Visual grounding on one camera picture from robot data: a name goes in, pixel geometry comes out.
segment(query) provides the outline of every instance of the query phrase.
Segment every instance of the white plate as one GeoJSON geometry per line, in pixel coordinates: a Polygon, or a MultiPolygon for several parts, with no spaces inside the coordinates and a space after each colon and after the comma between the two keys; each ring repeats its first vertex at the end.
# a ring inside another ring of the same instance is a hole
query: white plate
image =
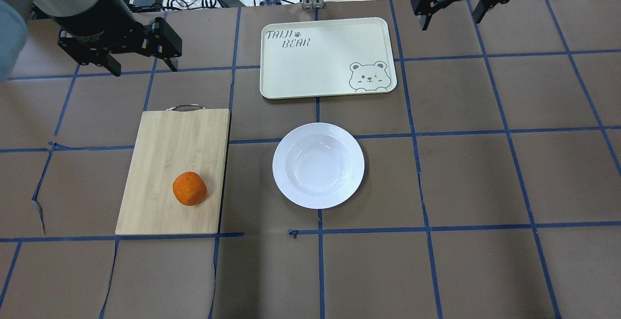
{"type": "Polygon", "coordinates": [[[348,131],[314,122],[284,136],[274,153],[272,171],[289,200],[306,208],[331,208],[360,186],[364,156],[348,131]]]}

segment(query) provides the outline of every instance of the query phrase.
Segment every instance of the blue tape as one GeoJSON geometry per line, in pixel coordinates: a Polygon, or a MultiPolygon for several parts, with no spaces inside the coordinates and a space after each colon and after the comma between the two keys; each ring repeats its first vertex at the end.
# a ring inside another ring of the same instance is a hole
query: blue tape
{"type": "Polygon", "coordinates": [[[69,105],[69,97],[71,97],[71,91],[73,91],[73,85],[75,85],[76,83],[76,77],[78,76],[79,70],[80,70],[80,64],[77,64],[76,69],[73,72],[73,78],[71,79],[69,90],[67,91],[67,96],[65,97],[65,102],[63,104],[62,111],[60,111],[60,116],[58,117],[58,122],[56,123],[56,129],[54,130],[54,137],[58,135],[58,131],[60,131],[60,125],[63,123],[63,118],[65,117],[65,111],[67,110],[67,106],[69,105]]]}
{"type": "MultiPolygon", "coordinates": [[[[468,9],[470,10],[470,14],[473,13],[472,3],[468,0],[468,9]]],[[[488,70],[488,75],[490,76],[490,83],[492,85],[492,90],[494,91],[494,97],[496,98],[496,103],[498,105],[498,110],[501,113],[501,119],[503,120],[503,126],[506,132],[508,146],[511,151],[511,156],[513,158],[515,170],[517,172],[517,178],[520,182],[520,188],[522,189],[522,197],[524,199],[524,204],[526,205],[526,212],[528,213],[528,220],[530,221],[530,226],[532,228],[533,237],[535,238],[535,245],[537,246],[537,253],[539,254],[539,261],[541,262],[541,268],[543,270],[543,276],[545,277],[546,285],[548,286],[548,294],[550,295],[550,300],[552,301],[552,308],[555,313],[555,317],[560,318],[561,314],[558,309],[558,304],[556,302],[556,295],[554,293],[554,288],[552,287],[552,281],[550,280],[550,273],[548,273],[548,266],[545,260],[545,255],[543,254],[543,248],[541,247],[541,241],[539,240],[539,234],[537,233],[537,226],[535,224],[535,218],[533,216],[533,211],[530,206],[530,200],[528,199],[528,193],[526,192],[526,186],[524,184],[524,179],[522,177],[522,170],[520,168],[520,163],[517,160],[517,154],[515,153],[515,147],[513,144],[513,139],[511,138],[511,131],[508,129],[507,118],[505,116],[503,110],[503,103],[501,102],[500,95],[498,93],[498,89],[496,87],[496,83],[494,80],[494,75],[492,73],[492,68],[490,66],[490,60],[487,56],[487,51],[485,50],[485,45],[483,43],[483,38],[481,37],[481,32],[479,31],[479,26],[475,22],[474,18],[472,20],[474,29],[476,32],[476,37],[479,40],[479,45],[481,46],[481,51],[483,52],[485,66],[488,70]]]]}
{"type": "Polygon", "coordinates": [[[149,99],[151,98],[151,89],[153,88],[153,78],[155,77],[155,69],[157,68],[157,58],[153,58],[153,66],[151,67],[151,76],[149,76],[149,85],[147,86],[147,95],[145,96],[145,106],[142,111],[147,111],[149,99]]]}
{"type": "Polygon", "coordinates": [[[110,277],[108,279],[108,290],[106,292],[104,304],[101,306],[101,310],[99,311],[99,319],[104,319],[104,315],[106,314],[106,305],[108,303],[108,296],[110,295],[110,288],[112,287],[112,284],[113,284],[114,266],[116,265],[117,253],[118,253],[118,238],[116,238],[116,240],[114,241],[113,268],[110,270],[110,277]]]}
{"type": "Polygon", "coordinates": [[[11,281],[11,276],[13,275],[13,270],[15,269],[15,263],[17,262],[17,257],[19,255],[19,250],[22,248],[22,243],[18,242],[15,247],[15,252],[13,253],[13,259],[11,260],[11,266],[9,267],[9,272],[6,275],[6,279],[4,280],[4,286],[2,287],[2,293],[0,293],[0,308],[2,308],[2,302],[4,302],[4,296],[6,296],[6,289],[9,288],[9,282],[11,281]]]}
{"type": "Polygon", "coordinates": [[[402,137],[412,137],[411,133],[391,133],[391,134],[358,134],[353,136],[355,139],[366,139],[366,138],[402,138],[402,137]]]}
{"type": "Polygon", "coordinates": [[[229,140],[229,144],[275,143],[275,142],[280,142],[281,140],[282,138],[238,139],[238,140],[229,140]]]}
{"type": "Polygon", "coordinates": [[[0,238],[0,242],[57,242],[57,241],[109,241],[109,240],[168,240],[211,239],[216,237],[244,237],[244,233],[182,234],[182,235],[89,235],[53,237],[0,238]]]}
{"type": "Polygon", "coordinates": [[[615,166],[617,167],[617,173],[621,176],[621,165],[619,164],[619,159],[617,158],[617,154],[615,153],[615,150],[612,147],[612,143],[610,142],[610,138],[608,138],[608,134],[606,133],[606,131],[604,129],[604,124],[602,123],[602,119],[599,117],[599,114],[597,113],[597,109],[595,107],[595,104],[593,103],[593,99],[590,97],[590,94],[588,93],[588,89],[586,87],[586,84],[584,83],[583,77],[582,77],[582,75],[580,75],[580,71],[578,70],[576,62],[574,61],[574,57],[570,53],[570,47],[567,44],[567,41],[565,40],[565,36],[563,35],[563,31],[561,30],[561,25],[559,24],[558,20],[556,19],[556,15],[554,14],[554,11],[552,9],[552,5],[550,4],[550,0],[545,0],[545,3],[548,6],[548,11],[550,11],[550,15],[552,16],[552,20],[554,20],[554,25],[556,25],[556,29],[558,31],[558,35],[561,37],[561,41],[563,42],[563,46],[565,47],[565,51],[567,51],[567,53],[569,54],[570,62],[572,63],[572,67],[574,68],[574,72],[576,73],[576,77],[578,78],[578,81],[580,82],[580,87],[582,87],[582,90],[584,92],[584,96],[586,97],[586,100],[588,101],[588,105],[590,106],[591,110],[593,111],[593,115],[595,116],[595,120],[597,120],[597,124],[599,125],[599,129],[601,129],[601,131],[602,131],[602,135],[604,136],[604,140],[606,142],[606,146],[608,146],[608,151],[610,151],[610,156],[612,156],[612,160],[614,161],[615,166]]]}
{"type": "Polygon", "coordinates": [[[110,147],[67,147],[62,144],[53,143],[55,151],[123,151],[133,149],[134,146],[110,146],[110,147]]]}
{"type": "Polygon", "coordinates": [[[242,8],[237,8],[237,22],[235,23],[235,44],[233,45],[233,65],[231,67],[231,89],[229,93],[229,110],[233,111],[233,95],[235,95],[235,70],[237,69],[237,49],[239,46],[239,25],[242,21],[242,8]]]}
{"type": "Polygon", "coordinates": [[[430,227],[429,217],[426,212],[425,198],[423,196],[423,189],[421,186],[421,160],[419,158],[419,145],[418,145],[418,141],[415,135],[416,130],[414,127],[414,120],[412,118],[412,106],[410,104],[410,95],[409,95],[409,90],[408,90],[408,78],[406,76],[406,65],[404,63],[404,58],[403,58],[401,35],[399,34],[399,24],[397,23],[397,15],[394,10],[394,3],[392,0],[389,0],[389,3],[390,3],[391,14],[392,14],[392,22],[394,23],[395,36],[397,37],[397,47],[399,49],[399,58],[401,58],[401,76],[403,78],[403,90],[406,96],[406,108],[408,109],[408,120],[410,121],[410,131],[412,133],[411,137],[412,137],[412,144],[413,144],[413,149],[414,149],[414,160],[416,162],[416,176],[417,176],[417,181],[419,185],[419,193],[421,195],[421,207],[422,207],[422,212],[423,212],[423,220],[425,221],[425,228],[427,229],[426,231],[427,250],[429,253],[429,264],[430,264],[430,270],[431,270],[431,276],[432,276],[432,282],[433,282],[433,295],[435,297],[435,306],[436,306],[436,311],[438,313],[438,318],[442,319],[443,316],[442,316],[440,289],[438,285],[438,277],[437,277],[437,272],[435,268],[435,255],[433,254],[433,242],[431,239],[431,230],[429,228],[430,227]]]}
{"type": "Polygon", "coordinates": [[[324,212],[317,210],[317,239],[319,240],[319,314],[326,319],[326,291],[324,287],[324,212]]]}
{"type": "Polygon", "coordinates": [[[32,153],[37,151],[49,151],[47,148],[24,148],[24,149],[0,149],[0,153],[32,153]]]}

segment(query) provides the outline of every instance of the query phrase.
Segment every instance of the cutting board handle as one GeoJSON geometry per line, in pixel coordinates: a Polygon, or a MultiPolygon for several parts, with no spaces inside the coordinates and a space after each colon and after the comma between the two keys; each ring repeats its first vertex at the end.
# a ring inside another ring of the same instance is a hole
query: cutting board handle
{"type": "Polygon", "coordinates": [[[169,107],[166,111],[193,111],[198,109],[206,109],[206,107],[198,104],[181,104],[176,107],[169,107]]]}

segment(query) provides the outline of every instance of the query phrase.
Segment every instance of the orange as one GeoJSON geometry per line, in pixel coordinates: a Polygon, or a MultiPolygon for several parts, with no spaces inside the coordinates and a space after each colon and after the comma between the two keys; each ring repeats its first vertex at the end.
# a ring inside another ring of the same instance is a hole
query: orange
{"type": "Polygon", "coordinates": [[[195,172],[184,172],[173,182],[175,198],[186,206],[200,204],[207,197],[207,187],[195,172]]]}

